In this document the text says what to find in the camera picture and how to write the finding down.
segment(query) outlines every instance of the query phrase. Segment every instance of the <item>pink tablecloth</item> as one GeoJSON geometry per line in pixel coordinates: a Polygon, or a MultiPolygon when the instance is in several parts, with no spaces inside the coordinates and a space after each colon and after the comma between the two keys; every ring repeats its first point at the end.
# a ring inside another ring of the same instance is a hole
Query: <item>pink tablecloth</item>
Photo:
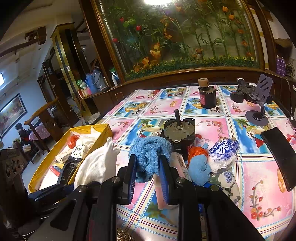
{"type": "MultiPolygon", "coordinates": [[[[45,128],[44,124],[41,123],[38,126],[35,127],[35,130],[37,131],[38,135],[41,137],[41,139],[45,139],[47,137],[50,137],[50,133],[48,130],[45,128]]],[[[31,132],[30,133],[30,140],[31,141],[36,141],[38,140],[37,136],[31,132]]]]}
{"type": "MultiPolygon", "coordinates": [[[[263,130],[245,118],[248,110],[259,110],[257,104],[244,101],[234,103],[230,91],[237,86],[223,85],[217,88],[218,106],[203,109],[200,106],[197,86],[165,90],[136,90],[109,113],[100,123],[108,123],[113,132],[113,141],[121,151],[117,157],[116,171],[128,164],[128,151],[138,136],[157,136],[163,129],[164,121],[174,118],[174,110],[179,109],[181,118],[194,118],[196,134],[202,136],[200,142],[213,147],[219,137],[235,137],[240,144],[238,160],[232,167],[240,189],[238,208],[257,228],[263,237],[273,240],[273,234],[283,230],[295,212],[295,190],[283,190],[278,180],[278,166],[260,137],[263,130]],[[255,200],[259,211],[250,207],[255,200]]],[[[269,119],[267,129],[278,127],[291,138],[290,144],[296,150],[295,131],[287,117],[275,104],[265,105],[269,119]]],[[[117,206],[117,226],[129,233],[136,233],[141,240],[176,240],[178,208],[158,210],[154,181],[136,183],[132,203],[117,206]]]]}

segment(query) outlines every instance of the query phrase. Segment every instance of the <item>blue cloth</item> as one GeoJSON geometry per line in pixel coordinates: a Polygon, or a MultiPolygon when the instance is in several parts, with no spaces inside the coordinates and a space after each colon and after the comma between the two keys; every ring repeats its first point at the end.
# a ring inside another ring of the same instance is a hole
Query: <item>blue cloth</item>
{"type": "Polygon", "coordinates": [[[137,156],[136,182],[145,183],[152,179],[153,174],[159,175],[159,157],[165,155],[170,160],[172,145],[162,137],[138,137],[130,147],[131,154],[137,156]]]}
{"type": "MultiPolygon", "coordinates": [[[[202,147],[207,149],[208,146],[209,145],[205,143],[202,147]]],[[[210,172],[211,168],[207,162],[207,157],[204,154],[191,158],[188,173],[192,181],[198,186],[203,186],[209,180],[210,172]]]]}

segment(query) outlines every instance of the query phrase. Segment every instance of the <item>ceiling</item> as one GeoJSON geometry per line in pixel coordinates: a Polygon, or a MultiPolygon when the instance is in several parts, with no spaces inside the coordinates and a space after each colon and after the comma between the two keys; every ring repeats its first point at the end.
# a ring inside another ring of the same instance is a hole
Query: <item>ceiling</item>
{"type": "MultiPolygon", "coordinates": [[[[4,84],[0,86],[0,98],[17,83],[36,79],[40,75],[42,63],[52,48],[50,38],[56,25],[74,22],[77,26],[83,20],[78,0],[33,0],[12,22],[0,41],[0,52],[27,42],[25,33],[39,27],[46,27],[46,42],[38,43],[9,53],[0,58],[0,73],[4,84]]],[[[88,33],[78,34],[81,44],[92,47],[88,33]]]]}

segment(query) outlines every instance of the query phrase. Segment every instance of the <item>picture frame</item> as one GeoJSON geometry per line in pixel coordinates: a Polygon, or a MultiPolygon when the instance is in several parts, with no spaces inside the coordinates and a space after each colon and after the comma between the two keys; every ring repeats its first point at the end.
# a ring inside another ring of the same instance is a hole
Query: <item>picture frame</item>
{"type": "Polygon", "coordinates": [[[18,93],[0,110],[0,138],[26,113],[27,109],[18,93]]]}

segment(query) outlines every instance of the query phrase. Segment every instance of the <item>white wall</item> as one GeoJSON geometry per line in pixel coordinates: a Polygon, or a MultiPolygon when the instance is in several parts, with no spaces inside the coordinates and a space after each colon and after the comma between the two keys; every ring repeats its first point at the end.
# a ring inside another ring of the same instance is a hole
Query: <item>white wall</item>
{"type": "MultiPolygon", "coordinates": [[[[290,38],[289,35],[285,31],[284,27],[281,25],[279,20],[273,15],[273,13],[270,13],[270,14],[272,16],[273,22],[271,22],[271,21],[268,21],[268,22],[269,22],[272,34],[274,36],[274,39],[278,39],[278,38],[289,39],[290,38]]],[[[294,59],[293,66],[296,69],[296,48],[295,48],[294,44],[292,47],[292,53],[291,53],[290,58],[294,59]]]]}
{"type": "Polygon", "coordinates": [[[27,109],[27,113],[23,115],[21,119],[19,119],[11,129],[2,137],[2,142],[4,144],[3,148],[7,148],[12,145],[12,141],[15,138],[19,137],[18,132],[15,130],[15,125],[17,123],[22,123],[25,129],[28,129],[28,126],[25,126],[24,121],[28,120],[32,114],[37,111],[41,106],[46,104],[46,101],[43,97],[43,94],[40,90],[40,87],[36,80],[24,80],[19,85],[11,88],[6,96],[1,97],[0,100],[0,109],[4,107],[8,101],[10,101],[14,96],[20,93],[24,106],[27,109]]]}

